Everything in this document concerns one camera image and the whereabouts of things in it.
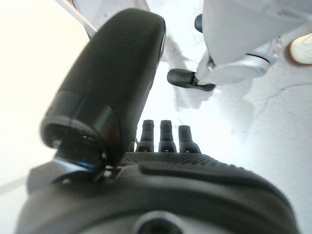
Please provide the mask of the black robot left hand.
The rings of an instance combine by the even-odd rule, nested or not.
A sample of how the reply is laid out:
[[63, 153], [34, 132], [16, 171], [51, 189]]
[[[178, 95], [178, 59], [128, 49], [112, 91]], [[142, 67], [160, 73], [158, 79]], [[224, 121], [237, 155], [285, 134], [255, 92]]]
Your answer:
[[18, 234], [297, 234], [289, 201], [251, 171], [203, 155], [169, 121], [133, 149], [166, 35], [164, 19], [125, 9], [91, 38], [41, 122], [54, 158], [33, 168]]

